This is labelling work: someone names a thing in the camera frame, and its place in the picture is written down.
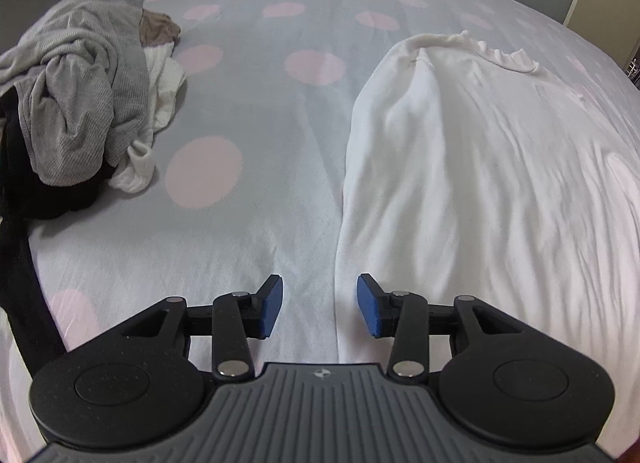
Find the bed sheet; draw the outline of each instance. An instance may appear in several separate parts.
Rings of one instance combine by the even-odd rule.
[[[202,305],[279,273],[284,303],[272,337],[252,343],[258,365],[349,362],[350,350],[338,345],[335,264],[351,110],[386,52],[409,36],[466,29],[507,53],[524,48],[640,151],[640,97],[612,59],[512,0],[145,6],[182,27],[174,57],[188,76],[174,121],[156,139],[156,176],[143,194],[108,190],[94,207],[31,234],[70,348],[168,295]],[[559,319],[569,320],[572,310],[564,311]],[[28,409],[28,373],[5,324],[0,332],[0,459],[15,463],[42,439]],[[209,366],[206,340],[194,341],[190,359]],[[627,439],[614,435],[605,448],[620,452]]]

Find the silver screw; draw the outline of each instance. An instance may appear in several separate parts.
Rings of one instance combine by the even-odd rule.
[[[396,362],[392,369],[399,377],[417,377],[424,373],[424,366],[414,360]]]
[[[249,365],[241,360],[225,360],[218,364],[218,372],[223,377],[241,377],[249,371]]]

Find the gray clothing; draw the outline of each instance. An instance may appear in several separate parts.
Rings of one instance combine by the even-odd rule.
[[[47,185],[116,166],[147,117],[143,0],[62,0],[0,56],[0,93],[15,85],[31,168]]]

